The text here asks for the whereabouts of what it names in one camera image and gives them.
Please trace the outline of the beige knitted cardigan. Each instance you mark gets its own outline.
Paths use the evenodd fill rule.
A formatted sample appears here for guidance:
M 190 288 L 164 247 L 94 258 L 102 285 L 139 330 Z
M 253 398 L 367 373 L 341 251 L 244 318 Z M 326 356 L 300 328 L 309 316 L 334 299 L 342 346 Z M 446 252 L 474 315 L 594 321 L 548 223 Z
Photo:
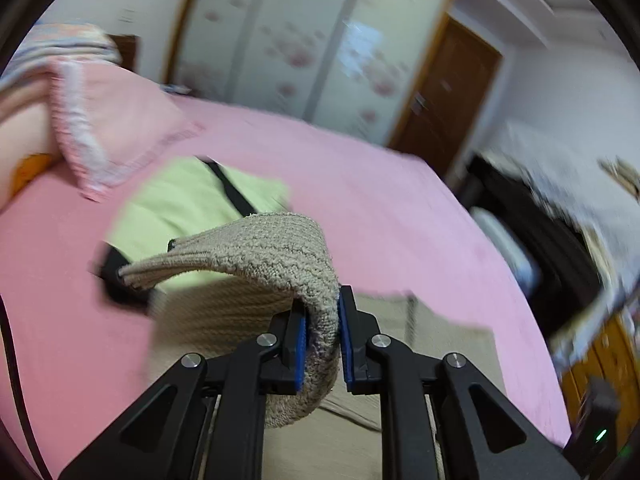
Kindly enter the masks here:
M 252 214 L 174 240 L 167 252 L 117 273 L 127 292 L 151 295 L 156 322 L 152 364 L 162 372 L 180 352 L 209 358 L 233 352 L 299 302 L 305 313 L 304 377 L 292 396 L 257 401 L 264 456 L 232 451 L 224 425 L 214 428 L 204 474 L 269 467 L 278 479 L 374 477 L 385 424 L 377 394 L 353 396 L 337 383 L 338 281 L 326 240 L 300 214 Z

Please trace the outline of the pink bed sheet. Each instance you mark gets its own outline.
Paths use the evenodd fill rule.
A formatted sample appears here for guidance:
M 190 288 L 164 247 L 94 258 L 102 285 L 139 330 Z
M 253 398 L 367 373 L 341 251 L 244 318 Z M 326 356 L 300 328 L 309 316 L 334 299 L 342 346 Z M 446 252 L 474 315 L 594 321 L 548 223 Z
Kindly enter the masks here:
M 204 156 L 284 182 L 292 211 L 314 218 L 341 282 L 410 292 L 451 321 L 494 334 L 509 399 L 550 440 L 570 434 L 551 359 L 509 268 L 427 164 L 279 115 L 183 98 L 204 126 L 167 158 Z M 1 216 L 1 296 L 40 452 L 58 474 L 144 388 L 150 321 L 109 304 L 93 263 L 140 172 L 102 202 L 65 164 Z

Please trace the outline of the wooden cabinet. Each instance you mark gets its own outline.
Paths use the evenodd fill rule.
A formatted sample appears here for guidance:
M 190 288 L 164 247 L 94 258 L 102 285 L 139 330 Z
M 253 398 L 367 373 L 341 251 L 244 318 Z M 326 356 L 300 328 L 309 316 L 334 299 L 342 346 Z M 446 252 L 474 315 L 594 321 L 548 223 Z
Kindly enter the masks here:
M 631 335 L 631 322 L 623 312 L 614 314 L 605 322 L 586 356 L 560 381 L 571 427 L 577 424 L 579 405 L 590 377 L 601 377 L 613 387 L 620 400 L 620 414 L 616 419 L 619 451 L 639 422 L 639 350 Z

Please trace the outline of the light green black garment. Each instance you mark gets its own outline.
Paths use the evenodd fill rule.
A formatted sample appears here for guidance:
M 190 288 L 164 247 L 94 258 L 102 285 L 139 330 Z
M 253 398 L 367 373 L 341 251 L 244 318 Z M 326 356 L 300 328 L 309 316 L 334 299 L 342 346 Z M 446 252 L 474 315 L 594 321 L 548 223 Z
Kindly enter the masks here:
M 282 181 L 247 174 L 209 158 L 178 157 L 160 168 L 116 214 L 96 266 L 105 295 L 145 312 L 151 293 L 126 286 L 118 271 L 168 252 L 178 238 L 223 226 L 258 212 L 288 210 Z

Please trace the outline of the black piano with lace cover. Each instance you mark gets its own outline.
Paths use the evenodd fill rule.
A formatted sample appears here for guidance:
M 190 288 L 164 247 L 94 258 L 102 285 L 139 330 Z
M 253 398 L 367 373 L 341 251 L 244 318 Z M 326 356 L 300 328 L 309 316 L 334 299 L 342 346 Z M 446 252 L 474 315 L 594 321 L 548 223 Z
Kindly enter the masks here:
M 639 203 L 579 148 L 507 120 L 458 197 L 492 214 L 538 272 L 526 297 L 554 366 L 581 360 L 639 288 Z

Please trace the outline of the pink ruffled pillow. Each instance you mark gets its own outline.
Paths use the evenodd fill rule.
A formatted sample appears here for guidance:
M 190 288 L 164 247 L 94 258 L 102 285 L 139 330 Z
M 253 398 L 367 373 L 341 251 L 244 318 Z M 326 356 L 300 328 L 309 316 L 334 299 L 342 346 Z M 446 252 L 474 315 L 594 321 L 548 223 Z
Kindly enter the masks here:
M 158 84 L 115 64 L 57 58 L 49 75 L 55 140 L 94 202 L 204 131 Z

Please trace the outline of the brown wooden door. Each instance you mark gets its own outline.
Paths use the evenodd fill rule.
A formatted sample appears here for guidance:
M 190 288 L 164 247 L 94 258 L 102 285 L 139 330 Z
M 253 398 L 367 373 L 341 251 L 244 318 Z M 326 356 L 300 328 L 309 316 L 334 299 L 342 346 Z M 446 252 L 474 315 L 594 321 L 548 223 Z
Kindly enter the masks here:
M 501 61 L 498 50 L 448 18 L 390 147 L 419 157 L 445 177 L 471 132 Z

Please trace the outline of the cream cartoon pillow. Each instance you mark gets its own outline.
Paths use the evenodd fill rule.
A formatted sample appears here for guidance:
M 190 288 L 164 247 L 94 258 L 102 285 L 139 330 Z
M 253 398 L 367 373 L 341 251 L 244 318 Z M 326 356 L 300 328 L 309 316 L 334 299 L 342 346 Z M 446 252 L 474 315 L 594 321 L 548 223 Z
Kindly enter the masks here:
M 1 91 L 1 208 L 62 159 L 52 129 L 51 84 L 36 75 Z

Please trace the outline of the dark wooden headboard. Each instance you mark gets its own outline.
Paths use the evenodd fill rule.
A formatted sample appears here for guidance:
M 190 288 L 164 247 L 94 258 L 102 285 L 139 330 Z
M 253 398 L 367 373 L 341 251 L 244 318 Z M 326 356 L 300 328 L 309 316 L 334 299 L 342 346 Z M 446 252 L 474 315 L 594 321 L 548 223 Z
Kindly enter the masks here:
M 111 35 L 120 56 L 119 66 L 124 70 L 137 71 L 139 37 L 136 35 Z

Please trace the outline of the striped folded blanket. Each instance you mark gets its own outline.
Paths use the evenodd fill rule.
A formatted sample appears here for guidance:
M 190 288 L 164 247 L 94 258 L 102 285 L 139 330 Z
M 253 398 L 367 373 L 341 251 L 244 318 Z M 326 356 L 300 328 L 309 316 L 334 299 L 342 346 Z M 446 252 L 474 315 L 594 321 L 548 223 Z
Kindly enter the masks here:
M 18 46 L 1 75 L 1 88 L 34 70 L 46 66 L 52 58 L 80 58 L 119 63 L 114 40 L 95 24 L 35 24 Z

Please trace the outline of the floral sliding wardrobe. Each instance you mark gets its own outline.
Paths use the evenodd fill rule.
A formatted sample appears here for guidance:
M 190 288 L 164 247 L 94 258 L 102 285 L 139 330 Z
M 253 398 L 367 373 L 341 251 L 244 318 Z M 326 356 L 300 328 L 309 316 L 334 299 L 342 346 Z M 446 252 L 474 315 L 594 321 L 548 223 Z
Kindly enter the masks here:
M 183 0 L 165 78 L 390 142 L 452 0 Z

